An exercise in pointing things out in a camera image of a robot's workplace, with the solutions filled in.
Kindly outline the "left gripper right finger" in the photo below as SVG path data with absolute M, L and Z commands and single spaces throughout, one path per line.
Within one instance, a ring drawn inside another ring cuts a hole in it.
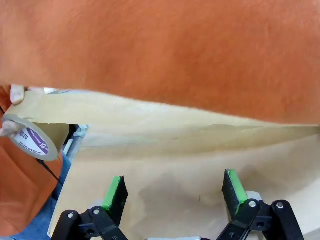
M 224 171 L 222 193 L 230 222 L 219 240 L 245 240 L 251 232 L 261 232 L 267 240 L 304 239 L 290 203 L 281 199 L 269 205 L 249 197 L 234 169 Z

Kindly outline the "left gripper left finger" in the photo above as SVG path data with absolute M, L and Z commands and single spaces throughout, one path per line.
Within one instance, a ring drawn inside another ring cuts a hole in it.
M 123 176 L 115 176 L 101 205 L 88 208 L 83 213 L 65 210 L 52 235 L 53 240 L 126 240 L 120 223 L 128 198 Z

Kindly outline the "person's right hand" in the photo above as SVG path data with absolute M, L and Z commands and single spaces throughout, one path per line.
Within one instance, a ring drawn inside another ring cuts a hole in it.
M 23 102 L 25 98 L 25 87 L 22 85 L 12 85 L 10 89 L 10 101 L 13 105 L 18 105 Z M 11 121 L 6 120 L 3 122 L 2 127 L 0 129 L 1 137 L 12 137 L 18 134 L 25 126 Z

